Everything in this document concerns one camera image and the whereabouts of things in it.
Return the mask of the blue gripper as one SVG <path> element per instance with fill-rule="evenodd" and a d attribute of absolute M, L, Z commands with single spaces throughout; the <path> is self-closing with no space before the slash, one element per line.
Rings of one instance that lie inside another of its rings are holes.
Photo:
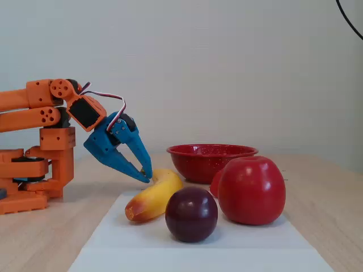
<path fill-rule="evenodd" d="M 149 183 L 153 175 L 151 159 L 139 136 L 134 119 L 122 113 L 116 122 L 107 130 L 116 112 L 106 117 L 84 142 L 84 147 L 97 160 L 142 183 Z M 121 144 L 126 144 L 142 165 L 138 170 L 125 156 L 118 151 Z"/>

